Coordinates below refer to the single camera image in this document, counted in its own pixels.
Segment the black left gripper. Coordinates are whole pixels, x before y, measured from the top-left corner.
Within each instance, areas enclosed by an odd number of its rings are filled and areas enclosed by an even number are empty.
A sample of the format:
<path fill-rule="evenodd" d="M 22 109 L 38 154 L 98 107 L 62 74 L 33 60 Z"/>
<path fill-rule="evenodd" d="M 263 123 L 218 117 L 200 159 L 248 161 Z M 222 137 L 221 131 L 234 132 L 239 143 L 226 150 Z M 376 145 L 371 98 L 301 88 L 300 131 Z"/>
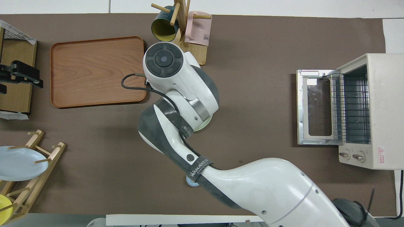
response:
<path fill-rule="evenodd" d="M 39 77 L 39 70 L 21 61 L 13 61 L 11 65 L 0 64 L 1 83 L 26 83 L 43 88 L 43 80 Z M 0 84 L 0 94 L 6 94 L 6 86 Z"/>

